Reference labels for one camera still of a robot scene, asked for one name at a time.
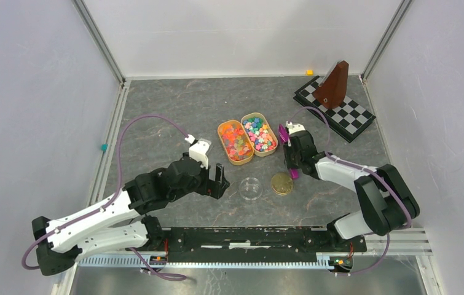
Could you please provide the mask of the magenta plastic scoop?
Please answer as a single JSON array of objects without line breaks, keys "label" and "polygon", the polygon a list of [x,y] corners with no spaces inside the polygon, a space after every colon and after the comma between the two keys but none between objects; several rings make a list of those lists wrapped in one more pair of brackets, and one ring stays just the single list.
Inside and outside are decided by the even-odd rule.
[{"label": "magenta plastic scoop", "polygon": [[[280,124],[278,126],[278,137],[282,142],[282,146],[284,146],[284,144],[289,142],[289,135],[288,135],[285,127],[282,124]],[[289,173],[291,179],[298,179],[299,178],[299,172],[294,168],[289,168],[288,173]]]}]

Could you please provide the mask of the clear plastic round jar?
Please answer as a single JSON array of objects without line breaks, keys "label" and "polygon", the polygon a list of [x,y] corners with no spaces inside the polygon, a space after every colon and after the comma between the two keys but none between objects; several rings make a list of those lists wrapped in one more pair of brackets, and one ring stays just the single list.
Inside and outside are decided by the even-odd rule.
[{"label": "clear plastic round jar", "polygon": [[262,184],[255,177],[246,177],[238,185],[240,196],[247,201],[257,200],[262,195]]}]

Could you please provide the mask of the gold tin of star candies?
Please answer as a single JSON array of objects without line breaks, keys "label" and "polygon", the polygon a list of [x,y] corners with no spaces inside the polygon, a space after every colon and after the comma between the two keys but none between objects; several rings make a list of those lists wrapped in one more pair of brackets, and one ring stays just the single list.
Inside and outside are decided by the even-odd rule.
[{"label": "gold tin of star candies", "polygon": [[279,147],[277,136],[263,114],[252,112],[243,116],[240,122],[252,144],[255,155],[265,157],[273,154]]}]

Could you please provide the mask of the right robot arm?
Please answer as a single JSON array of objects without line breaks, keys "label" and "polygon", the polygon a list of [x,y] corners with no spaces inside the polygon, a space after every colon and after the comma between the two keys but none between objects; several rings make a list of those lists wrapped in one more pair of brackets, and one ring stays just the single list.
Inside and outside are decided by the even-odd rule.
[{"label": "right robot arm", "polygon": [[341,251],[351,239],[364,234],[384,236],[408,227],[420,214],[420,207],[396,167],[358,165],[328,152],[318,152],[313,136],[302,129],[285,129],[283,150],[289,170],[320,181],[329,181],[353,191],[359,202],[357,212],[346,214],[327,225],[326,243]]}]

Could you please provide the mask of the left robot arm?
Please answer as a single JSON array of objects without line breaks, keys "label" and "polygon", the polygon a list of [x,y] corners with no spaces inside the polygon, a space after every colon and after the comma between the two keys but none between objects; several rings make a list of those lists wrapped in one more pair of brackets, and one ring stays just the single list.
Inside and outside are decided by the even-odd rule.
[{"label": "left robot arm", "polygon": [[208,168],[184,154],[167,168],[140,174],[117,193],[77,213],[53,220],[44,216],[34,219],[36,268],[51,276],[107,251],[161,249],[166,237],[150,212],[191,193],[220,199],[229,186],[220,163],[211,179]]}]

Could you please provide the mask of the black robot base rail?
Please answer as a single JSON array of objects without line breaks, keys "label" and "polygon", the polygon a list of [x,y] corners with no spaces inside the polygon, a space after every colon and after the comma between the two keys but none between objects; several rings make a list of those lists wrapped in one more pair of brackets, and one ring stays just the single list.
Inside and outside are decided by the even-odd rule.
[{"label": "black robot base rail", "polygon": [[324,227],[172,227],[140,251],[164,251],[168,262],[314,262],[318,253],[367,251],[359,235],[342,240]]}]

